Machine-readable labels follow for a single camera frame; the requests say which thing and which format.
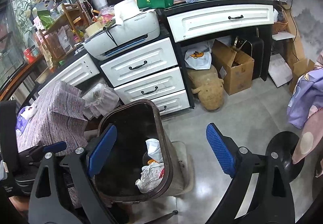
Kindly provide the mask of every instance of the black suitcase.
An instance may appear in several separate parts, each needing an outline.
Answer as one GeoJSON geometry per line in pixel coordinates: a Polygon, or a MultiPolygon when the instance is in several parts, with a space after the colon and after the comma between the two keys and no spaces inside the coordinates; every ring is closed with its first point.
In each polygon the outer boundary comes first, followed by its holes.
{"type": "Polygon", "coordinates": [[[239,36],[234,41],[233,49],[241,50],[255,60],[252,79],[259,78],[264,57],[264,41],[256,36],[239,36]]]}

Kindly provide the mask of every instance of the stuffed animal ear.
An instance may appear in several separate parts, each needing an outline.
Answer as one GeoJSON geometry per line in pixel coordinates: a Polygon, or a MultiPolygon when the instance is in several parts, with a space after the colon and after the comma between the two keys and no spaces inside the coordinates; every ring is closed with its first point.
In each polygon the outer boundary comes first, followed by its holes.
{"type": "Polygon", "coordinates": [[[193,94],[197,94],[197,93],[199,93],[201,91],[201,88],[199,87],[199,88],[196,88],[196,89],[192,89],[192,93],[193,94]]]}

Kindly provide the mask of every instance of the blue rubber pad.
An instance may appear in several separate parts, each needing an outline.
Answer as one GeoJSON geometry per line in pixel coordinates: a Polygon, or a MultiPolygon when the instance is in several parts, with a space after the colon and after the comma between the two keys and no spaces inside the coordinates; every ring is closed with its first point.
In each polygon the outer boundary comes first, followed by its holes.
{"type": "Polygon", "coordinates": [[[88,176],[99,174],[117,140],[117,128],[112,125],[88,158],[88,176]]]}
{"type": "Polygon", "coordinates": [[[235,176],[235,159],[211,124],[206,127],[206,139],[218,159],[223,172],[233,178],[235,176]]]}
{"type": "Polygon", "coordinates": [[[52,144],[52,145],[49,145],[49,146],[45,146],[44,147],[44,153],[47,153],[47,152],[52,152],[52,153],[58,153],[58,152],[61,152],[61,151],[64,151],[66,150],[66,143],[64,141],[60,141],[58,143],[55,143],[55,144],[52,144]]]}

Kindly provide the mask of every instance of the purple clothing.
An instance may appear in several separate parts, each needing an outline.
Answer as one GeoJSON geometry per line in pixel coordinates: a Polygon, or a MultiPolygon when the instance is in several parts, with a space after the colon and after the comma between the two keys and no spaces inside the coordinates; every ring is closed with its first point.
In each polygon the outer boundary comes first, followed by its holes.
{"type": "Polygon", "coordinates": [[[16,129],[18,129],[21,133],[23,133],[23,132],[24,132],[25,127],[26,127],[26,125],[27,125],[27,123],[28,123],[28,121],[29,121],[29,120],[26,120],[25,118],[23,118],[23,117],[21,116],[21,114],[25,111],[25,108],[26,108],[26,107],[23,107],[23,108],[20,110],[20,112],[19,112],[19,114],[18,114],[18,117],[17,117],[17,123],[16,123],[16,129]]]}
{"type": "Polygon", "coordinates": [[[287,107],[287,121],[302,129],[307,119],[323,108],[323,68],[309,71],[298,80],[287,107]]]}

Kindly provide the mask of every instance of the wicker basket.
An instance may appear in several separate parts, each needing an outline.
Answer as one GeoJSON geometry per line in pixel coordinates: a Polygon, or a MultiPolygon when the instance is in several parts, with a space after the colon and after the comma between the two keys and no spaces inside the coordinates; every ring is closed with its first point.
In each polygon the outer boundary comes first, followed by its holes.
{"type": "Polygon", "coordinates": [[[288,26],[288,20],[287,20],[287,15],[285,10],[281,7],[282,12],[283,12],[283,16],[284,16],[284,22],[274,22],[273,25],[273,34],[278,34],[279,31],[284,31],[287,26],[288,26]]]}

